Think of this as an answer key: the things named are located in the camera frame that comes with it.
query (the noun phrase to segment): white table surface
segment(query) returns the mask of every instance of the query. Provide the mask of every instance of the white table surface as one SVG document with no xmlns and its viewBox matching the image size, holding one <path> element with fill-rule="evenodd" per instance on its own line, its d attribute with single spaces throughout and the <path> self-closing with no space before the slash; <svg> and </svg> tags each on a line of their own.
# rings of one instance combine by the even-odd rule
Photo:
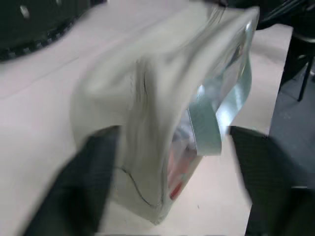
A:
<svg viewBox="0 0 315 236">
<path fill-rule="evenodd" d="M 185 7 L 184 0 L 112 0 L 92 9 L 60 41 L 0 64 L 0 234 L 16 235 L 56 171 L 75 153 L 69 123 L 74 85 L 100 54 Z M 291 29 L 258 32 L 252 91 L 235 124 L 268 133 Z M 166 220 L 153 226 L 114 203 L 102 234 L 244 235 L 250 202 L 230 140 L 204 158 Z"/>
</svg>

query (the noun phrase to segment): black object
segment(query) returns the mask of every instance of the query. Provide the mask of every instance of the black object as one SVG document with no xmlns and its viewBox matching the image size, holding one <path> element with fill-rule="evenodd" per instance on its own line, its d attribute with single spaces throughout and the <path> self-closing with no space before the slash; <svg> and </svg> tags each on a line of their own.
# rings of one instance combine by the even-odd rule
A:
<svg viewBox="0 0 315 236">
<path fill-rule="evenodd" d="M 8 0 L 0 7 L 0 61 L 62 37 L 90 7 L 106 0 Z"/>
<path fill-rule="evenodd" d="M 231 127 L 245 188 L 253 208 L 247 235 L 312 236 L 315 232 L 315 159 L 293 159 L 273 139 Z M 257 212 L 265 224 L 257 224 Z"/>
<path fill-rule="evenodd" d="M 23 236 L 94 236 L 110 191 L 118 127 L 88 138 L 60 171 Z"/>
</svg>

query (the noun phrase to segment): plastic bag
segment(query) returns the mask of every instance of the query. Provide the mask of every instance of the plastic bag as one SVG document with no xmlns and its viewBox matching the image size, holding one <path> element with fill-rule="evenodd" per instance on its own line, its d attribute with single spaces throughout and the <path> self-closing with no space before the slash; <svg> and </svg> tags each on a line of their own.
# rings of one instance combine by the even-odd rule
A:
<svg viewBox="0 0 315 236">
<path fill-rule="evenodd" d="M 247 11 L 191 3 L 103 56 L 76 89 L 76 143 L 119 125 L 112 198 L 160 223 L 251 87 L 248 59 L 258 20 Z"/>
</svg>

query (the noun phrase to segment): gray carpet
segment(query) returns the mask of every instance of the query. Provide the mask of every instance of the gray carpet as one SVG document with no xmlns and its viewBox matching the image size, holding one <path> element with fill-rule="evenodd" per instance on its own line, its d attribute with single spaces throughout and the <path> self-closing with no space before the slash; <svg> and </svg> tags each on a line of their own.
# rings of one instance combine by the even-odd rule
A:
<svg viewBox="0 0 315 236">
<path fill-rule="evenodd" d="M 315 83 L 309 78 L 304 98 L 297 101 L 304 71 L 287 82 L 278 95 L 270 136 L 307 170 L 315 170 Z"/>
</svg>

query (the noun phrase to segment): chair leg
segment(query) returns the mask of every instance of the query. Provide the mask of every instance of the chair leg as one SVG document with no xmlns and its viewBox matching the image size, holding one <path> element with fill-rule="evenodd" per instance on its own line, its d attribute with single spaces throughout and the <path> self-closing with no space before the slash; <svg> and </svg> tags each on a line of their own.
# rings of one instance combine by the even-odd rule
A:
<svg viewBox="0 0 315 236">
<path fill-rule="evenodd" d="M 298 102 L 302 101 L 302 99 L 303 99 L 305 88 L 306 88 L 306 84 L 307 84 L 307 80 L 308 80 L 308 78 L 310 76 L 310 72 L 311 72 L 311 69 L 312 69 L 313 62 L 314 62 L 314 57 L 312 57 L 309 60 L 309 62 L 308 62 L 308 65 L 307 65 L 307 68 L 306 68 L 306 72 L 305 72 L 305 75 L 304 75 L 304 79 L 303 79 L 303 83 L 302 83 L 302 87 L 301 87 L 301 91 L 300 91 L 300 95 L 299 95 L 299 98 L 297 99 Z"/>
</svg>

